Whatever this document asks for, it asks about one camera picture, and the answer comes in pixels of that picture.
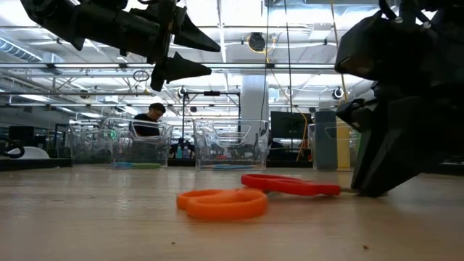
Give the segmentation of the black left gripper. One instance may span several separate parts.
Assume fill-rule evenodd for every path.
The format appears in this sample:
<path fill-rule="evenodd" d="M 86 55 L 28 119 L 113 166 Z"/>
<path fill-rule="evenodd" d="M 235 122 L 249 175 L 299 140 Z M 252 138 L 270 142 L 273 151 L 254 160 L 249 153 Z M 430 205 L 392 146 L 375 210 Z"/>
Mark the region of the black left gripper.
<path fill-rule="evenodd" d="M 167 57 L 177 1 L 148 0 L 139 3 L 145 9 L 130 9 L 128 29 L 135 30 L 135 36 L 146 44 L 142 56 L 146 57 L 148 64 L 154 65 L 150 83 L 154 91 L 161 91 L 165 81 L 212 73 L 207 66 L 184 59 L 178 52 L 173 57 Z M 176 25 L 174 35 L 174 44 L 180 46 L 210 52 L 221 50 L 220 45 L 195 26 L 187 14 L 183 16 L 182 23 Z"/>

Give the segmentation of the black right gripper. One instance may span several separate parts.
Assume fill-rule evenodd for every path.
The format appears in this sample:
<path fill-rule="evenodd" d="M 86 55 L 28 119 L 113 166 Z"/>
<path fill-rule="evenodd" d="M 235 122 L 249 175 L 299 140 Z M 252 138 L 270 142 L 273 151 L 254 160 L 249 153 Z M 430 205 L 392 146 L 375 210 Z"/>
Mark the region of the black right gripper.
<path fill-rule="evenodd" d="M 374 103 L 425 100 L 416 109 L 390 109 L 386 124 L 369 130 L 351 185 L 361 196 L 380 197 L 463 156 L 463 11 L 410 15 L 378 11 L 339 42 L 335 70 L 373 81 Z"/>

